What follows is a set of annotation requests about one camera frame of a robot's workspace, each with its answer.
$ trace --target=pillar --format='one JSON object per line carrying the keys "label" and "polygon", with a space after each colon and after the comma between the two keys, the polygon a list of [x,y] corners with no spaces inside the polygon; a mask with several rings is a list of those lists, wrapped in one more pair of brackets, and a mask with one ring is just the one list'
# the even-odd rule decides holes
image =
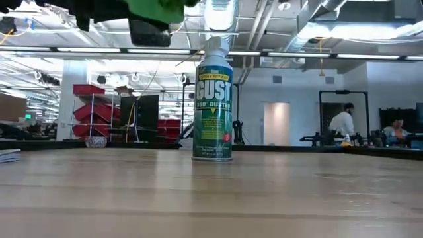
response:
{"label": "pillar", "polygon": [[60,108],[58,118],[57,141],[73,139],[71,136],[73,108],[80,108],[83,103],[73,95],[73,85],[89,83],[86,61],[65,60],[61,81]]}

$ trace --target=white shirt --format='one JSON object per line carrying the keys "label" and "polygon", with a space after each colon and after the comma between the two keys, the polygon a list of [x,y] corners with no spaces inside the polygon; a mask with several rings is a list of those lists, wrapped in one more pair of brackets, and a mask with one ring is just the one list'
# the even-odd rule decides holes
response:
{"label": "white shirt", "polygon": [[340,132],[342,135],[354,135],[354,123],[352,121],[352,116],[347,112],[341,112],[340,114],[336,115],[332,122],[329,125],[330,130],[336,130]]}

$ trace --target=can cap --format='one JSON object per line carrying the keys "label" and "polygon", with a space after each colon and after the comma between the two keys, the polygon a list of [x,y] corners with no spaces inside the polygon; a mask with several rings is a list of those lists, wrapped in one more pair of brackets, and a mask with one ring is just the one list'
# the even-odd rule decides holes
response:
{"label": "can cap", "polygon": [[220,36],[211,37],[204,46],[206,56],[223,56],[229,53],[229,45],[226,40]]}

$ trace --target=red storage bin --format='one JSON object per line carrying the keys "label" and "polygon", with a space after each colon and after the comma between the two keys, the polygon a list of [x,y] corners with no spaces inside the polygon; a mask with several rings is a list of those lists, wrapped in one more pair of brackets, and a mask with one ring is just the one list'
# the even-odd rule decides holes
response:
{"label": "red storage bin", "polygon": [[[105,104],[94,104],[93,114],[101,117],[106,123],[111,123],[112,117],[112,106]],[[91,115],[91,104],[86,104],[80,109],[76,110],[73,115],[78,121],[82,121],[84,118]],[[120,110],[113,108],[113,119],[120,119]]]}
{"label": "red storage bin", "polygon": [[[89,124],[90,121],[91,121],[91,117],[84,118],[82,119],[81,124]],[[93,116],[93,124],[107,124],[107,123],[102,118]],[[106,125],[104,126],[95,125],[93,126],[91,133],[94,134],[94,131],[96,131],[102,136],[108,138],[110,136],[110,134],[108,133],[109,128],[110,126],[106,126]],[[73,129],[73,134],[75,134],[75,136],[85,138],[90,135],[89,125],[75,125],[72,129]]]}
{"label": "red storage bin", "polygon": [[74,95],[104,94],[106,91],[94,85],[73,85]]}
{"label": "red storage bin", "polygon": [[165,137],[165,142],[173,143],[180,135],[180,123],[178,119],[162,119],[157,122],[159,135]]}

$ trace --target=metal shelving rack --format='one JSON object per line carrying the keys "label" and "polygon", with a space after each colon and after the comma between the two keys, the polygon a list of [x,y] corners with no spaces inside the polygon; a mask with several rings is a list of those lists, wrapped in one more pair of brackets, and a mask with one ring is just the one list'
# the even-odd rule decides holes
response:
{"label": "metal shelving rack", "polygon": [[[115,95],[112,95],[112,103],[111,103],[111,105],[112,105],[112,114],[110,116],[110,123],[109,124],[95,124],[95,123],[93,123],[93,112],[94,112],[94,104],[95,104],[95,97],[96,97],[96,95],[104,96],[105,94],[96,94],[96,93],[93,93],[93,94],[90,94],[90,95],[73,95],[72,118],[71,118],[71,123],[69,124],[71,126],[70,132],[69,132],[69,139],[72,139],[73,126],[76,126],[76,125],[90,126],[90,134],[89,134],[89,136],[91,136],[92,133],[93,133],[93,126],[110,126],[110,129],[113,128],[113,113],[114,113],[114,106],[115,106],[115,100],[114,100]],[[81,97],[87,97],[87,96],[91,96],[91,113],[90,113],[91,119],[90,119],[90,123],[89,124],[73,123],[73,121],[75,119],[74,112],[75,112],[75,101],[76,101],[76,98],[77,97],[80,97],[80,98]]]}

